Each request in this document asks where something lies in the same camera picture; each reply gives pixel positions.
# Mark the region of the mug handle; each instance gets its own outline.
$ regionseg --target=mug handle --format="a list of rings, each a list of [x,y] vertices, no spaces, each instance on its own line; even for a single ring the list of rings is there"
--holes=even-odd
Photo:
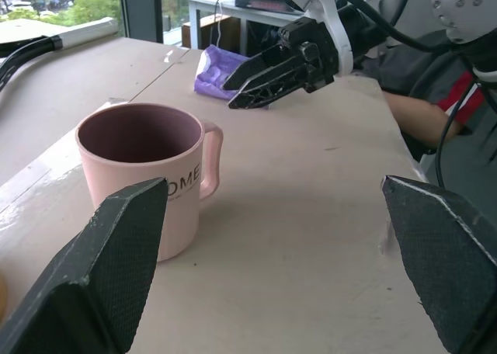
[[[200,199],[206,199],[216,192],[219,187],[219,161],[221,160],[221,147],[223,146],[223,130],[210,121],[202,121],[205,129],[206,148],[205,174],[200,183]]]

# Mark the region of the white cable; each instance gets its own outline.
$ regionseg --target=white cable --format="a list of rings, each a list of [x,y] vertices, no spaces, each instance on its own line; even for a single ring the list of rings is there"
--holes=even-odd
[[[221,13],[221,17],[217,21],[217,47],[219,47],[219,43],[221,42],[221,20],[223,19],[223,6],[221,4],[221,0],[219,1],[219,11]]]

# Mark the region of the person's arm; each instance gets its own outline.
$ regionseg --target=person's arm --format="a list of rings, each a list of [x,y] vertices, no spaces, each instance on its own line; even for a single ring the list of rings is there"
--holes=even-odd
[[[383,92],[398,127],[428,147],[436,148],[448,115],[438,106],[408,96]],[[463,126],[454,121],[450,125],[446,142],[458,135]]]

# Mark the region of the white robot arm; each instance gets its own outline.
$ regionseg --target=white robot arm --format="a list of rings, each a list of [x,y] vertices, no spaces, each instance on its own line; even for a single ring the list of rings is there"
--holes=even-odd
[[[431,0],[432,26],[447,30],[447,44],[439,47],[396,30],[378,12],[380,0],[345,0],[348,5],[340,9],[335,0],[284,1],[305,17],[281,28],[278,45],[245,62],[226,81],[225,89],[238,90],[231,108],[264,106],[299,88],[313,92],[334,76],[349,74],[355,58],[388,37],[423,51],[454,50],[481,82],[497,83],[497,0]],[[418,21],[418,30],[429,23]]]

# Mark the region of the pink mug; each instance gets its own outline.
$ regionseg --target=pink mug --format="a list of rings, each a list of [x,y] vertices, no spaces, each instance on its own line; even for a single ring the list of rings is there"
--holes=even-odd
[[[202,147],[207,138],[205,174]],[[123,187],[166,177],[169,197],[158,261],[185,249],[199,225],[199,205],[219,186],[222,130],[179,109],[128,103],[102,109],[76,130],[83,170],[95,209]]]

